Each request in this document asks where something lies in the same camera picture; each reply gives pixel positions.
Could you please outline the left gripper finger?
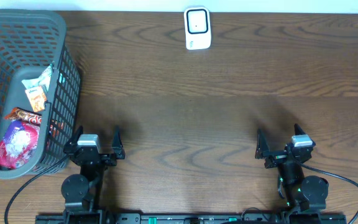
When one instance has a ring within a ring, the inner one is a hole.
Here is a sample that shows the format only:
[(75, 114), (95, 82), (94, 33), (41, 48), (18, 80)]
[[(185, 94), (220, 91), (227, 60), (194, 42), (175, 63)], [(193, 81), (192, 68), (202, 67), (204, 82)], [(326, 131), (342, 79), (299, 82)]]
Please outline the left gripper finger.
[(77, 142), (82, 134), (83, 127), (79, 126), (78, 129), (74, 132), (73, 136), (70, 138), (70, 145), (77, 145)]
[(119, 126), (114, 127), (114, 136), (112, 140), (112, 150), (116, 159), (125, 159), (126, 153), (124, 146), (121, 141), (120, 128)]

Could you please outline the orange Kleenex tissue pack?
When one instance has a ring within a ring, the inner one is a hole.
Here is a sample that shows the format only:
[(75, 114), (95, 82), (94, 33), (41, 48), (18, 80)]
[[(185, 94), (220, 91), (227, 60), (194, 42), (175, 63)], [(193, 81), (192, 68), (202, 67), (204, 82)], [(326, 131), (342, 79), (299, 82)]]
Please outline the orange Kleenex tissue pack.
[(26, 96), (34, 112), (43, 111), (47, 97), (41, 86), (35, 86), (25, 90)]

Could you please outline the purple red pantyliner pack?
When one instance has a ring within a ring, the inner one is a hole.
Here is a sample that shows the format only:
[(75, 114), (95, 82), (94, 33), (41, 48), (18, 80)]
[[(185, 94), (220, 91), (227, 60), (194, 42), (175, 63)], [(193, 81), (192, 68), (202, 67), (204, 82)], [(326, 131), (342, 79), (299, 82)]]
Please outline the purple red pantyliner pack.
[(26, 164), (37, 148), (40, 127), (12, 121), (0, 141), (0, 166), (17, 169)]

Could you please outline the green flushable wipes pack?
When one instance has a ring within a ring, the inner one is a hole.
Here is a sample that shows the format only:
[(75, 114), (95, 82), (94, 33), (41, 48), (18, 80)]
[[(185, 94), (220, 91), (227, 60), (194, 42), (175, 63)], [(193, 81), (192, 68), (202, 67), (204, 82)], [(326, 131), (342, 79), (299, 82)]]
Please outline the green flushable wipes pack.
[(37, 86), (41, 86), (44, 90), (44, 92), (48, 92), (49, 85), (51, 81), (51, 77), (53, 74), (53, 65), (50, 64), (41, 74), (38, 78), (33, 78), (29, 80), (22, 80), (22, 84), (24, 85), (25, 89), (34, 88)]

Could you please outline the red chocolate bar wrapper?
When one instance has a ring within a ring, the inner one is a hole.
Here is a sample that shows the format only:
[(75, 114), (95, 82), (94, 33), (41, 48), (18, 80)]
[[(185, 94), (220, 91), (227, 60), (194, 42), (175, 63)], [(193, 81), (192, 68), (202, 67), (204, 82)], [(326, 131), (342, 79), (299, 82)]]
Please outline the red chocolate bar wrapper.
[(42, 116), (40, 114), (23, 110), (22, 108), (18, 107), (13, 108), (9, 114), (5, 115), (4, 119), (12, 121), (24, 121), (26, 123), (34, 124), (37, 126), (40, 126), (42, 123)]

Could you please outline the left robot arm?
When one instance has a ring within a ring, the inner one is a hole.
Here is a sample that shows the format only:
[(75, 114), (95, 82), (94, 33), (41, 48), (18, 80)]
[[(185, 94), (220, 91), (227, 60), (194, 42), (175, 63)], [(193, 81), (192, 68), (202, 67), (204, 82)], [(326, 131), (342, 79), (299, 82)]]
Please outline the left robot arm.
[(114, 128), (111, 148), (112, 153), (101, 153), (98, 135), (84, 134), (83, 127), (79, 127), (65, 144), (64, 153), (80, 167), (80, 172), (62, 183), (63, 223), (116, 223), (116, 216), (100, 207), (99, 199), (105, 171), (126, 157), (118, 126)]

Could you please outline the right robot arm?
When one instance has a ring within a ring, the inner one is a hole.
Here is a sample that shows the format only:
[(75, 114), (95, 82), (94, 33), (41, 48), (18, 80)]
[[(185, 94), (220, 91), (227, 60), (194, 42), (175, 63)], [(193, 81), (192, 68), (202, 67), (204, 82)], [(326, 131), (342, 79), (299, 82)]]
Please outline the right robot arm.
[(324, 178), (305, 176), (302, 165), (311, 159), (315, 142), (294, 125), (295, 135), (283, 150), (272, 151), (261, 129), (257, 130), (255, 158), (263, 159), (266, 169), (278, 169), (278, 192), (287, 200), (288, 210), (283, 212), (285, 222), (296, 215), (318, 215), (326, 208), (328, 181)]

